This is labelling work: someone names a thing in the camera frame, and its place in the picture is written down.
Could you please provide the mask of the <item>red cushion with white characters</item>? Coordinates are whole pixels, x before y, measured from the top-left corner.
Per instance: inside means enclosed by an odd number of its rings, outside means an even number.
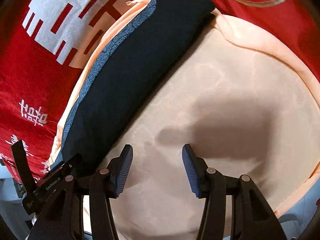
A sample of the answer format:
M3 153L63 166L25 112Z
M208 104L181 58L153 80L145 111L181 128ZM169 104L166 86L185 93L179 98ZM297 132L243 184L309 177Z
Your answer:
M57 124L103 34L129 0L7 0L1 6L1 159L18 179L22 140L35 180L48 170Z

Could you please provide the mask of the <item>dark navy pants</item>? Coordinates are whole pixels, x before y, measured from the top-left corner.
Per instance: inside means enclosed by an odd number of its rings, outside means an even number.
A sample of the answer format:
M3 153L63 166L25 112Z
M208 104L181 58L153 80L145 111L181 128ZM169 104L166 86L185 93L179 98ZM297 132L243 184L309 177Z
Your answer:
M151 0L102 49L67 115L55 163L92 174L154 89L213 19L211 0Z

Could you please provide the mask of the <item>red embroidered floral cushion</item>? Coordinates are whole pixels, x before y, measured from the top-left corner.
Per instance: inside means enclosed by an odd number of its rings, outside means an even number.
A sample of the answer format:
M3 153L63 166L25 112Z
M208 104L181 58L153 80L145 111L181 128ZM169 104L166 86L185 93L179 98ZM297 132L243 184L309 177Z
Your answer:
M319 28L300 0L212 0L223 14L251 22L287 45L319 77Z

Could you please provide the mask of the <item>peach sofa cover cloth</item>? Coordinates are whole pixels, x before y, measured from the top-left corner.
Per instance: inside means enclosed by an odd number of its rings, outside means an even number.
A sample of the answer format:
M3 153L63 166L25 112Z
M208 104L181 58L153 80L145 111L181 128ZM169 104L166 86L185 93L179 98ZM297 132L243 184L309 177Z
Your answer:
M120 239L194 239L204 202L182 146L231 177L250 176L281 217L319 179L319 84L282 42L214 10L215 20L112 147L134 149L112 201Z

